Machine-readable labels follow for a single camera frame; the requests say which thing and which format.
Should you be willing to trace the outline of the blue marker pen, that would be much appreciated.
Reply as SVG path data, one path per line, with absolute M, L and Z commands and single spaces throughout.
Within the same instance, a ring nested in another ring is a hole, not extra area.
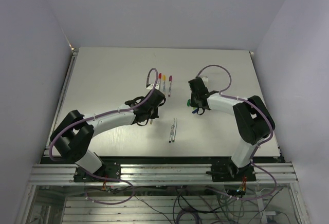
M 171 126 L 171 130 L 170 130 L 170 136 L 169 136 L 169 143 L 171 143 L 173 141 L 173 136 L 174 136 L 174 130 L 175 130 L 175 118 L 173 119 L 173 124 Z

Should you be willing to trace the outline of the magenta marker pen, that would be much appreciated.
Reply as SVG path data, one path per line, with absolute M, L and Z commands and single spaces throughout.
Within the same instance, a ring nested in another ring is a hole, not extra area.
M 171 89 L 172 89 L 172 75 L 169 76 L 169 91 L 168 91 L 168 97 L 171 96 Z

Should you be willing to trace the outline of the yellow marker pen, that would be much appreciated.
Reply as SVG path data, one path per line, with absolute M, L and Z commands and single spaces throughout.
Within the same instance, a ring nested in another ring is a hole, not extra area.
M 166 95 L 166 75 L 162 75 L 162 92 L 164 95 Z

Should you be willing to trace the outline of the red marker pen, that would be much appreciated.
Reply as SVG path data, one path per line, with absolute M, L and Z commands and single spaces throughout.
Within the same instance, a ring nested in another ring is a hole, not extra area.
M 157 80 L 157 85 L 156 85 L 156 88 L 157 88 L 158 90 L 161 89 L 161 78 L 162 78 L 162 73 L 159 73 L 159 75 L 158 75 L 158 80 Z

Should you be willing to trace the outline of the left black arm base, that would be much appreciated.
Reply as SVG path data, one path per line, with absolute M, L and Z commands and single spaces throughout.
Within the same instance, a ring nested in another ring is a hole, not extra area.
M 120 176 L 121 166 L 115 161 L 109 161 L 90 174 L 80 167 L 77 168 L 74 182 L 116 182 L 116 179 L 119 179 Z

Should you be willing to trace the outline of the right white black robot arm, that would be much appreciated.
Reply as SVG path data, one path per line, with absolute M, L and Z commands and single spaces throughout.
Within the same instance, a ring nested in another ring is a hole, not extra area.
M 189 81 L 191 90 L 190 106 L 202 112 L 217 110 L 235 117 L 240 142 L 231 156 L 227 167 L 227 176 L 239 180 L 245 174 L 258 147 L 273 137 L 275 123 L 259 96 L 244 99 L 224 95 L 218 91 L 209 91 L 202 78 Z

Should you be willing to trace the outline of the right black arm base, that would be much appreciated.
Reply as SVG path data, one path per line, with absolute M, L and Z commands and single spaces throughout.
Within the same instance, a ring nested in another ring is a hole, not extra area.
M 236 167 L 232 162 L 213 164 L 206 174 L 212 177 L 213 182 L 256 181 L 254 167 L 250 164 L 241 168 Z

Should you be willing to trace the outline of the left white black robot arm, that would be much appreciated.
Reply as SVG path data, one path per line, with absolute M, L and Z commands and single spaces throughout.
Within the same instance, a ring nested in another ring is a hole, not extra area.
M 106 165 L 88 149 L 92 138 L 121 126 L 145 126 L 149 120 L 159 118 L 158 109 L 165 102 L 165 95 L 155 89 L 103 115 L 85 118 L 78 110 L 70 111 L 50 136 L 49 156 L 53 158 L 52 148 L 55 147 L 65 162 L 85 169 L 92 181 L 100 181 L 106 175 Z

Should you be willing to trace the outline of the dark green marker pen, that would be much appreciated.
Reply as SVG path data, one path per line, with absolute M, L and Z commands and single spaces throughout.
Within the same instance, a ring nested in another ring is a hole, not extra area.
M 177 124 L 178 124 L 178 119 L 177 118 L 174 118 L 173 133 L 172 133 L 172 142 L 175 142 L 176 131 L 177 131 Z

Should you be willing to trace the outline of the aluminium extrusion frame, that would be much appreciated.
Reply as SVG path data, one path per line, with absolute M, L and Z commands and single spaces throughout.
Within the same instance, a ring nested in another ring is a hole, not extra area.
M 57 114 L 63 110 L 69 85 L 77 67 L 84 62 L 87 55 L 97 57 L 114 55 L 121 48 L 79 48 L 74 49 L 65 81 L 62 87 Z M 217 181 L 206 174 L 213 165 L 222 165 L 224 157 L 113 157 L 113 165 L 120 169 L 122 182 L 114 182 L 113 186 L 122 188 L 132 184 L 135 189 L 157 186 L 237 186 L 238 182 Z M 296 223 L 310 223 L 310 217 L 301 194 L 299 181 L 294 166 L 285 162 L 282 157 L 257 157 L 258 167 L 253 170 L 250 186 L 255 187 L 255 198 L 240 205 L 240 210 L 256 204 L 258 210 L 249 223 L 266 223 L 273 215 L 269 202 L 263 198 L 266 189 L 277 183 L 278 187 L 286 187 L 285 198 L 291 202 L 292 214 Z M 55 211 L 64 210 L 67 201 L 74 201 L 83 187 L 97 188 L 99 182 L 76 182 L 74 177 L 78 168 L 73 164 L 50 163 L 44 154 L 40 163 L 32 167 L 16 223 L 55 223 Z

